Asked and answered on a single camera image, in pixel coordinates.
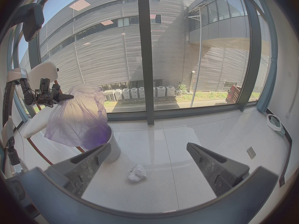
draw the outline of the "wooden chair leg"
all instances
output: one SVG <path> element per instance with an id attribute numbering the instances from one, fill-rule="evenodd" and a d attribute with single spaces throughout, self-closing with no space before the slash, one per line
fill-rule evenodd
<path id="1" fill-rule="evenodd" d="M 57 80 L 54 80 L 54 83 L 55 83 L 55 84 L 58 84 Z M 59 90 L 59 93 L 62 94 L 61 89 Z"/>
<path id="2" fill-rule="evenodd" d="M 34 150 L 50 165 L 53 165 L 53 163 L 46 158 L 45 155 L 42 154 L 41 151 L 39 151 L 39 149 L 35 146 L 35 144 L 32 142 L 32 140 L 30 138 L 27 138 L 28 142 L 31 144 L 31 146 L 34 148 Z"/>
<path id="3" fill-rule="evenodd" d="M 84 153 L 85 151 L 84 151 L 84 149 L 83 148 L 81 148 L 81 147 L 76 147 L 81 153 Z"/>

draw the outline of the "purple plastic bag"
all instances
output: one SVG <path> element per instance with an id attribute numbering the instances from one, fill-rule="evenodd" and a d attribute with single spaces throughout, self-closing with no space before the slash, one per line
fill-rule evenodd
<path id="1" fill-rule="evenodd" d="M 70 88 L 73 99 L 63 100 L 48 120 L 45 138 L 69 147 L 92 149 L 111 135 L 102 88 L 80 84 Z"/>

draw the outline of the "green plant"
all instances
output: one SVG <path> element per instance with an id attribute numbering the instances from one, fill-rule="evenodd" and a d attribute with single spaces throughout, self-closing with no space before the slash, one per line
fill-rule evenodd
<path id="1" fill-rule="evenodd" d="M 184 83 L 181 83 L 178 85 L 178 89 L 182 91 L 182 93 L 187 93 L 186 85 Z"/>

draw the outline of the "gray building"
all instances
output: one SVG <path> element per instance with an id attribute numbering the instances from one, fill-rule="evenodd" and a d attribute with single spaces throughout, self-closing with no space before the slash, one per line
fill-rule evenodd
<path id="1" fill-rule="evenodd" d="M 150 0 L 154 86 L 183 82 L 194 88 L 199 58 L 199 21 L 203 9 L 203 53 L 197 90 L 216 91 L 224 80 L 242 85 L 249 55 L 249 25 L 243 0 Z M 59 68 L 63 92 L 75 84 L 104 90 L 143 85 L 138 0 L 75 0 L 39 32 L 42 62 Z M 21 67 L 30 68 L 25 53 Z M 256 89 L 266 77 L 269 52 Z"/>

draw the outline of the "air conditioner unit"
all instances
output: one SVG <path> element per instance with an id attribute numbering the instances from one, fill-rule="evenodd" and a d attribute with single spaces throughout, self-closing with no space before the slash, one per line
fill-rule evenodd
<path id="1" fill-rule="evenodd" d="M 176 91 L 176 97 L 182 97 L 182 91 Z"/>
<path id="2" fill-rule="evenodd" d="M 158 97 L 165 97 L 165 87 L 159 86 L 157 87 Z"/>
<path id="3" fill-rule="evenodd" d="M 174 97 L 174 87 L 169 85 L 166 87 L 167 88 L 167 97 Z"/>
<path id="4" fill-rule="evenodd" d="M 132 96 L 132 99 L 138 99 L 138 90 L 137 88 L 132 88 L 131 89 L 131 96 Z"/>
<path id="5" fill-rule="evenodd" d="M 130 91 L 128 88 L 123 89 L 123 98 L 130 99 Z"/>
<path id="6" fill-rule="evenodd" d="M 139 88 L 139 97 L 140 97 L 140 99 L 145 98 L 144 87 Z"/>
<path id="7" fill-rule="evenodd" d="M 116 100 L 122 100 L 123 99 L 122 90 L 121 89 L 115 90 L 114 95 L 115 95 Z"/>
<path id="8" fill-rule="evenodd" d="M 107 101 L 116 101 L 116 99 L 114 97 L 114 93 L 115 93 L 115 90 L 104 91 L 104 95 L 106 97 L 106 100 Z"/>

